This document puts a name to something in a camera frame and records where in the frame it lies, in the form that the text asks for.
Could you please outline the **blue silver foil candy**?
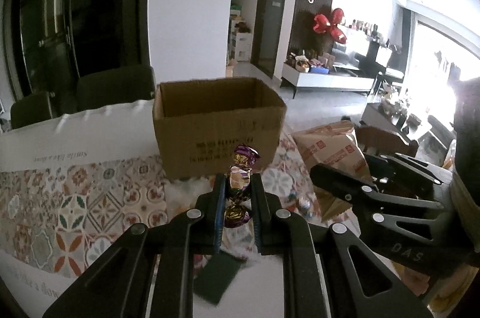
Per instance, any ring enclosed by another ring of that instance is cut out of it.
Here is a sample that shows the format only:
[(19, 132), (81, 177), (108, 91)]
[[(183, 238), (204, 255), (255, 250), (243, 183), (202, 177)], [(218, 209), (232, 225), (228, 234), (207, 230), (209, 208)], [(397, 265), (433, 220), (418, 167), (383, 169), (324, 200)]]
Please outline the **blue silver foil candy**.
[(312, 201), (305, 196), (298, 196), (295, 200), (295, 206), (298, 210), (298, 213), (309, 219), (312, 217), (313, 214), (313, 204)]

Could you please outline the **brown cardboard box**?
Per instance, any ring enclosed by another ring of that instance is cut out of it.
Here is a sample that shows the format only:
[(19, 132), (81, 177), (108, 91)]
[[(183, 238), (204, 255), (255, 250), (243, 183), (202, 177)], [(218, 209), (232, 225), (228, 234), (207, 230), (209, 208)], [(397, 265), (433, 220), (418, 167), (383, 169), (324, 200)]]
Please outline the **brown cardboard box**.
[(160, 83), (152, 110), (163, 170), (171, 180), (224, 173), (246, 144), (255, 169), (273, 161), (287, 112), (260, 79), (237, 77)]

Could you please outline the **purple foil candy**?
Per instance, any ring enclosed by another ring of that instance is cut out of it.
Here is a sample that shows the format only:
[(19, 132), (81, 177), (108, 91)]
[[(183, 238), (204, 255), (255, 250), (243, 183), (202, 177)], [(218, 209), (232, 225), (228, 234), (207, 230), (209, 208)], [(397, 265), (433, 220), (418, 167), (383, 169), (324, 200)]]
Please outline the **purple foil candy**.
[(224, 213), (225, 228), (238, 228), (251, 219), (250, 208), (246, 202), (251, 199), (252, 170), (259, 158), (259, 153), (247, 144), (239, 144), (233, 151), (229, 185), (226, 187), (226, 199), (229, 204)]

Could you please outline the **wooden dining chair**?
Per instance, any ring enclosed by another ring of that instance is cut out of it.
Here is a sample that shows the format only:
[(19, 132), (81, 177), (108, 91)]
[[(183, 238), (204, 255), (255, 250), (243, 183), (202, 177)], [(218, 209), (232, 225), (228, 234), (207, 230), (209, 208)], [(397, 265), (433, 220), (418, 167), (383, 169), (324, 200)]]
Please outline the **wooden dining chair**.
[(398, 133), (378, 129), (374, 126), (358, 126), (355, 128), (355, 136), (360, 150), (368, 155), (400, 153), (406, 156), (415, 156), (418, 150), (416, 140), (408, 142)]

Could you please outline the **dark glass sliding door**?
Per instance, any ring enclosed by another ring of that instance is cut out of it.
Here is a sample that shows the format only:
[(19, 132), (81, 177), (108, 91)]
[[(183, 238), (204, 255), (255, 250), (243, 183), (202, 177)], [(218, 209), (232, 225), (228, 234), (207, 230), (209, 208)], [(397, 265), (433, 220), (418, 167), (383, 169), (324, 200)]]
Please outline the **dark glass sliding door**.
[(87, 75), (151, 62), (147, 0), (5, 0), (3, 10), (15, 99), (71, 91)]

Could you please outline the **red bow balloon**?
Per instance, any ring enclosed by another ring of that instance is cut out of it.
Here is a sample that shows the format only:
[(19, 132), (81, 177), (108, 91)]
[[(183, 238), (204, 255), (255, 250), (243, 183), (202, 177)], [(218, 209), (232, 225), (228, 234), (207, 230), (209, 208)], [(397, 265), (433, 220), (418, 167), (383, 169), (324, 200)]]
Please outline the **red bow balloon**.
[(314, 25), (312, 30), (318, 35), (328, 33), (333, 41), (339, 44), (346, 44), (347, 37), (344, 32), (338, 28), (343, 17), (344, 12), (341, 8), (334, 9), (329, 18), (323, 13), (318, 13), (313, 18)]

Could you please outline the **dark upholstered chair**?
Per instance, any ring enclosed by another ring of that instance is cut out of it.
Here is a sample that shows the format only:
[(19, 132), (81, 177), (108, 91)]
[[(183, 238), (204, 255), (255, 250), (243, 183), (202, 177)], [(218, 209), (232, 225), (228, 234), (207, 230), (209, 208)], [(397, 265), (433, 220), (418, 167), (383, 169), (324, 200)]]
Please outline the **dark upholstered chair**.
[(11, 106), (10, 115), (13, 130), (56, 117), (47, 91), (32, 93), (17, 101)]
[(78, 81), (77, 109), (151, 100), (155, 95), (155, 75), (150, 66), (125, 66), (82, 77)]

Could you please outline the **beige biscuit packet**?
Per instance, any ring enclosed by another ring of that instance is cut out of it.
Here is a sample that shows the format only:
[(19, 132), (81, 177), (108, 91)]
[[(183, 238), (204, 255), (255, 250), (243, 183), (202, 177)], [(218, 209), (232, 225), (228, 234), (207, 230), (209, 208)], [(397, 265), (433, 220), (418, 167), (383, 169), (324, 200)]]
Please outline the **beige biscuit packet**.
[(308, 170), (322, 163), (368, 183), (373, 181), (350, 120), (297, 131), (291, 136)]

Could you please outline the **patterned tile table mat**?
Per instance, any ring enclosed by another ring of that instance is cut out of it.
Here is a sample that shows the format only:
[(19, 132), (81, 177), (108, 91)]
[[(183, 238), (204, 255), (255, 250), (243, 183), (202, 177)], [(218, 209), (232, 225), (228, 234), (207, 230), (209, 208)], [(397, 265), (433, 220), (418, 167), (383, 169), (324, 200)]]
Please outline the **patterned tile table mat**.
[(163, 225), (213, 188), (170, 180), (153, 135), (1, 136), (1, 276), (49, 293), (82, 274), (132, 224)]

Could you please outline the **white tv cabinet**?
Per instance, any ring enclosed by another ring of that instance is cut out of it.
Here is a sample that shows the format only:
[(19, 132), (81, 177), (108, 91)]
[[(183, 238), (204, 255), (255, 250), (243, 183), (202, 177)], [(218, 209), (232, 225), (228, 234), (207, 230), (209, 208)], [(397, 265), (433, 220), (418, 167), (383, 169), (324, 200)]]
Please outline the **white tv cabinet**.
[(375, 78), (355, 77), (344, 70), (342, 73), (315, 74), (299, 72), (287, 64), (283, 65), (280, 88), (293, 88), (293, 97), (304, 89), (320, 89), (329, 91), (353, 91), (369, 93), (374, 86)]

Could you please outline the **dark green snack packet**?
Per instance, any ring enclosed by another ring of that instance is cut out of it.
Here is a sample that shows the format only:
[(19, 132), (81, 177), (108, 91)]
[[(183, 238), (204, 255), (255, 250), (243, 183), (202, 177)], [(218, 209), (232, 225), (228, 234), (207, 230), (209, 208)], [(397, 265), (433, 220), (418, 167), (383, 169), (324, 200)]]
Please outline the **dark green snack packet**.
[(226, 251), (213, 255), (193, 280), (193, 292), (204, 301), (218, 305), (247, 258)]

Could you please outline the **white storage shelf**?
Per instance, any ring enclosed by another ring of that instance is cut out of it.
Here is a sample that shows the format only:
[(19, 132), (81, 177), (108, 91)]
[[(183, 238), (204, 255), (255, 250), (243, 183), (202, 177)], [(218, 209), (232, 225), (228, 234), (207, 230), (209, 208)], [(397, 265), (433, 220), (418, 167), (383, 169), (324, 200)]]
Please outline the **white storage shelf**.
[(230, 19), (228, 39), (228, 58), (236, 61), (251, 59), (251, 29), (241, 16)]

